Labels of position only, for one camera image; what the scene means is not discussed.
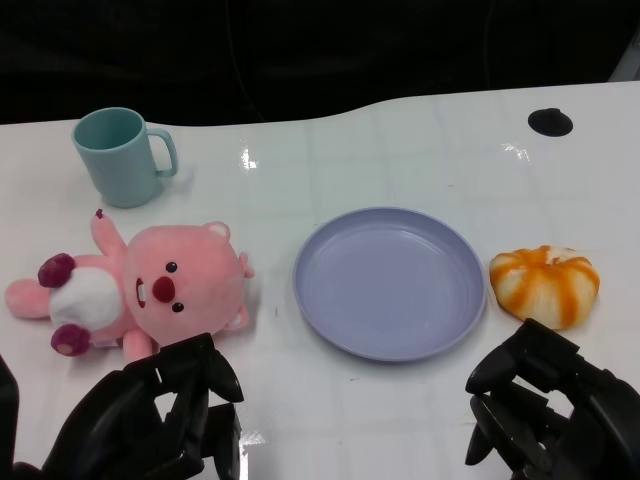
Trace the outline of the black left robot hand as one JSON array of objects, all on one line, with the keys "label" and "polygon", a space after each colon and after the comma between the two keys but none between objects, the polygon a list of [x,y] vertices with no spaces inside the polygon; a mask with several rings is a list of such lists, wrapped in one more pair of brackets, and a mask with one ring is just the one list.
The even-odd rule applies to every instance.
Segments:
[{"label": "black left robot hand", "polygon": [[47,479],[189,479],[212,459],[240,476],[239,380],[208,334],[105,376],[63,424]]}]

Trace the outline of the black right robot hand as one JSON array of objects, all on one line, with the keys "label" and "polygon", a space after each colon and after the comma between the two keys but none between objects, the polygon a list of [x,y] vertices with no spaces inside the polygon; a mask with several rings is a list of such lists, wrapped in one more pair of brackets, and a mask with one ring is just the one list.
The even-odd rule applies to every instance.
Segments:
[{"label": "black right robot hand", "polygon": [[639,394],[528,319],[469,376],[465,462],[497,452],[514,479],[636,479]]}]

